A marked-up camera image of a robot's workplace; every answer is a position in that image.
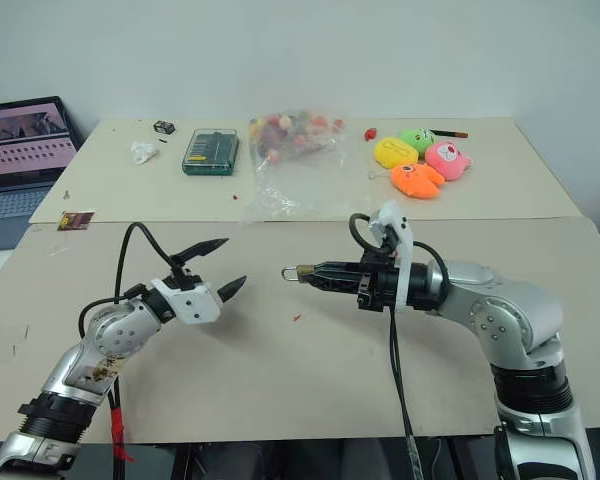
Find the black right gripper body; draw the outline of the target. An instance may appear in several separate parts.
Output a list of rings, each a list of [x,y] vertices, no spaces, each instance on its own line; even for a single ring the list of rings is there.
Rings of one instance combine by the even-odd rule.
[[[358,308],[383,312],[396,304],[399,270],[391,255],[366,250],[359,262],[361,280],[357,290]]]

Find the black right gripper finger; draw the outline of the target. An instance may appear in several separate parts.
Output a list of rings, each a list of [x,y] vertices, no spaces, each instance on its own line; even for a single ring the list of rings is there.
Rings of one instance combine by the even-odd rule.
[[[311,274],[307,276],[307,283],[322,291],[335,293],[357,293],[362,276],[358,273],[344,276],[330,276]]]
[[[360,275],[364,268],[359,262],[324,261],[313,267],[314,275],[322,276],[345,276]]]

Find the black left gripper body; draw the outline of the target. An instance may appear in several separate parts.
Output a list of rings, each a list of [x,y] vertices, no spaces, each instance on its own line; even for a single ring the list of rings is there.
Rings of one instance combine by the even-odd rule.
[[[203,280],[197,274],[192,274],[186,267],[176,266],[171,269],[168,277],[168,286],[171,289],[181,291],[194,290],[197,286],[202,285]]]

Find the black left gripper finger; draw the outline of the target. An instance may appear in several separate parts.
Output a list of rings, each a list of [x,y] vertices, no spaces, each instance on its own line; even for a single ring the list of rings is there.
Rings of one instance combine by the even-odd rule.
[[[241,276],[228,282],[217,290],[217,295],[222,302],[228,302],[232,299],[239,290],[244,286],[247,276]]]
[[[179,253],[170,256],[170,268],[172,270],[182,270],[189,260],[198,256],[206,256],[228,241],[228,238],[217,238],[198,242]]]

